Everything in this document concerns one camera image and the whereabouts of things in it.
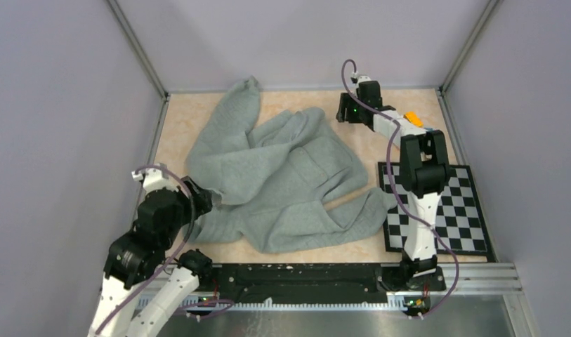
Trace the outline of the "grey zip-up jacket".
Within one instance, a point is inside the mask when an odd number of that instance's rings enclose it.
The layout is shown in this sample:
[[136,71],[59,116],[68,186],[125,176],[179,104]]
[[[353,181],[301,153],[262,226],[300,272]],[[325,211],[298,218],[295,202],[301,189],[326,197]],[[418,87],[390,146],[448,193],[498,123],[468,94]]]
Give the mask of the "grey zip-up jacket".
[[383,225],[393,196],[368,188],[358,156],[318,107],[285,110],[259,124],[256,78],[221,98],[190,150],[190,178],[210,192],[195,241],[245,238],[262,253],[318,249],[365,239]]

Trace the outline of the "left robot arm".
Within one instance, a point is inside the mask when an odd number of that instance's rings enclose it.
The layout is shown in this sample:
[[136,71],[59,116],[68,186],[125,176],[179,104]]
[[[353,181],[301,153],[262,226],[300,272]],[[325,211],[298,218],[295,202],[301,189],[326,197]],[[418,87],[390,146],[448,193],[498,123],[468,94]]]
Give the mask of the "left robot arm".
[[208,288],[212,260],[199,249],[182,253],[161,289],[138,315],[134,312],[143,285],[159,276],[182,227],[212,209],[211,194],[189,177],[172,184],[157,171],[138,177],[147,194],[131,229],[109,248],[103,269],[100,300],[90,336],[156,336],[195,290]]

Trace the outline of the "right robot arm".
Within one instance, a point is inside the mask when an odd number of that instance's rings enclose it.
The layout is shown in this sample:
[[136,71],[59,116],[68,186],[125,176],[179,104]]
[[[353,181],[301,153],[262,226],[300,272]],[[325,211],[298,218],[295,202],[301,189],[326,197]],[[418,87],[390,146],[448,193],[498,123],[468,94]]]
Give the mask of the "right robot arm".
[[398,205],[409,218],[409,229],[399,267],[384,277],[394,290],[422,290],[436,279],[438,257],[435,219],[442,192],[451,178],[445,135],[424,128],[417,119],[404,117],[384,105],[377,81],[360,75],[352,80],[355,91],[340,96],[336,118],[340,122],[364,124],[389,139],[389,147],[400,151],[399,173],[387,168],[390,186],[407,192],[407,202]]

